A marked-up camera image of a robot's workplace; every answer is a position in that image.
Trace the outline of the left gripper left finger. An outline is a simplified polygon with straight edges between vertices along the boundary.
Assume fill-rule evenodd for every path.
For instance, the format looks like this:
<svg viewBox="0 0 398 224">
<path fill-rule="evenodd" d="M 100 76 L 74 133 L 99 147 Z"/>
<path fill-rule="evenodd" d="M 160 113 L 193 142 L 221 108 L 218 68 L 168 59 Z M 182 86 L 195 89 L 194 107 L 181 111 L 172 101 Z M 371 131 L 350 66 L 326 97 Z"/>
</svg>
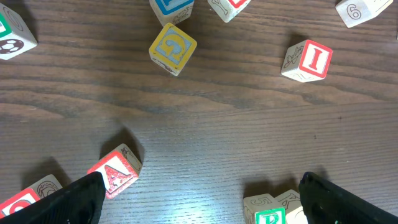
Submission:
<svg viewBox="0 0 398 224">
<path fill-rule="evenodd" d="M 106 189 L 92 172 L 49 196 L 1 219 L 2 224 L 98 224 Z"/>
</svg>

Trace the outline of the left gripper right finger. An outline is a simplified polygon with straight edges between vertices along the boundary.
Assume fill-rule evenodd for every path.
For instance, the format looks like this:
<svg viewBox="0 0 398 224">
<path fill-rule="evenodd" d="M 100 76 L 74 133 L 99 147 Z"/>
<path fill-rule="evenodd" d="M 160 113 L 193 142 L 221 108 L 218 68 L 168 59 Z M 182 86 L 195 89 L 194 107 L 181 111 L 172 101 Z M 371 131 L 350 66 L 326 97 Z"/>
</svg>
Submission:
<svg viewBox="0 0 398 224">
<path fill-rule="evenodd" d="M 397 224 L 397 217 L 313 172 L 298 186 L 308 224 Z"/>
</svg>

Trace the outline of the green R block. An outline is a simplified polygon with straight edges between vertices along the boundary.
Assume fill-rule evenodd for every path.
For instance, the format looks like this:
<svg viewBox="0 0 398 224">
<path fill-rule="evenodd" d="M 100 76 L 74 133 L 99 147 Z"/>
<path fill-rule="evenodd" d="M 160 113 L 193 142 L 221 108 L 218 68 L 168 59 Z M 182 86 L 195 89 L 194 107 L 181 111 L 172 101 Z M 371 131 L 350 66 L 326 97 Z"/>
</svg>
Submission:
<svg viewBox="0 0 398 224">
<path fill-rule="evenodd" d="M 286 224 L 285 208 L 270 194 L 243 198 L 245 224 Z"/>
</svg>

